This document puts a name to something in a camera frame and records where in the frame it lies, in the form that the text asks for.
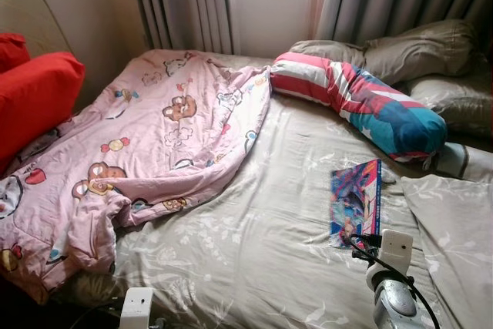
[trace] mattress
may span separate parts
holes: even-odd
[[[270,61],[220,57],[232,67]],[[152,287],[154,317],[170,327],[373,328],[364,261],[329,247],[330,171],[383,160],[381,228],[414,238],[408,274],[443,327],[451,327],[427,270],[401,177],[329,109],[274,95],[255,145],[230,185],[197,208],[117,231],[114,274],[82,272],[55,298],[95,305]],[[421,303],[424,322],[431,320]]]

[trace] pink comforter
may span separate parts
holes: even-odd
[[[200,52],[132,60],[0,181],[2,275],[43,303],[77,270],[110,271],[115,224],[197,206],[225,187],[269,97],[266,69],[231,71]]]

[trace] book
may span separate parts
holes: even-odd
[[[351,234],[380,233],[381,160],[330,172],[330,245],[349,248]]]

